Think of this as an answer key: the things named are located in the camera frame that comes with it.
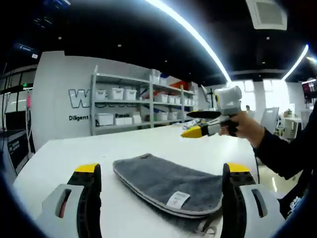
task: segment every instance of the person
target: person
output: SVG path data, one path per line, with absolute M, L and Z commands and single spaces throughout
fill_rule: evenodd
M 254 111 L 250 110 L 250 106 L 249 105 L 246 105 L 246 108 L 247 108 L 247 114 L 248 114 L 248 117 L 249 118 L 254 118 Z
M 291 142 L 268 132 L 247 112 L 239 112 L 231 120 L 239 123 L 237 137 L 246 138 L 256 156 L 281 177 L 290 179 L 303 171 L 297 185 L 279 201 L 286 222 L 274 237 L 312 236 L 317 212 L 317 103 L 305 129 Z M 222 127 L 219 135 L 229 135 L 227 127 Z

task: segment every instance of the towel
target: towel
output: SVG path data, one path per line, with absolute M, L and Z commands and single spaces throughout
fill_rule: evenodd
M 201 230 L 206 219 L 221 208 L 222 176 L 193 170 L 152 154 L 115 161 L 113 170 L 131 191 L 155 207 L 155 212 L 185 230 Z M 175 193 L 188 196 L 181 201 L 180 208 L 170 204 Z

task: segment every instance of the white table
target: white table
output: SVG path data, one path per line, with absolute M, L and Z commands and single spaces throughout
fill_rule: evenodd
M 177 238 L 193 237 L 169 224 L 115 176 L 112 163 L 145 153 L 203 172 L 221 175 L 225 162 L 250 168 L 257 178 L 255 157 L 249 142 L 214 135 L 200 139 L 182 138 L 181 127 L 164 126 L 93 137 L 53 140 L 45 144 L 26 164 L 14 182 L 14 190 L 26 211 L 35 219 L 42 201 L 61 183 L 67 183 L 82 164 L 100 163 L 103 237 Z
M 285 130 L 283 137 L 285 139 L 294 139 L 297 136 L 299 123 L 302 123 L 301 118 L 282 118 L 285 121 Z

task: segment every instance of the person's hand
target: person's hand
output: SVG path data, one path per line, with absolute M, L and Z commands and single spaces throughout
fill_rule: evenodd
M 236 116 L 230 118 L 234 122 L 238 122 L 237 136 L 239 138 L 246 138 L 253 147 L 258 147 L 264 136 L 264 128 L 258 124 L 254 119 L 249 118 L 247 112 L 238 112 Z M 223 126 L 219 135 L 229 135 L 228 127 Z

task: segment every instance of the curved led light strip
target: curved led light strip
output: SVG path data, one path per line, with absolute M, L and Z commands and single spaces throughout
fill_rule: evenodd
M 304 58 L 304 56 L 307 54 L 308 51 L 308 45 L 305 46 L 301 56 L 299 56 L 298 60 L 295 62 L 295 64 L 293 65 L 293 67 L 287 72 L 286 75 L 284 75 L 284 77 L 282 78 L 282 80 L 285 81 L 285 79 L 295 70 L 295 68 L 299 65 L 299 63 L 302 61 L 302 59 Z
M 210 46 L 207 44 L 207 42 L 199 35 L 199 33 L 195 30 L 194 27 L 192 27 L 191 24 L 189 24 L 183 17 L 181 17 L 177 12 L 175 12 L 172 8 L 167 6 L 166 4 L 162 3 L 159 0 L 145 0 L 148 3 L 152 4 L 153 6 L 161 9 L 164 11 L 167 15 L 171 16 L 175 21 L 177 21 L 179 24 L 181 24 L 190 34 L 192 34 L 193 37 L 205 48 L 205 50 L 208 52 L 208 54 L 213 58 L 213 60 L 216 62 L 218 67 L 220 68 L 221 72 L 223 73 L 223 76 L 226 78 L 228 83 L 231 83 L 231 78 L 229 77 L 227 71 L 225 70 L 224 66 L 222 65 L 221 61 L 219 60 L 218 56 L 215 54 L 215 52 L 210 48 Z

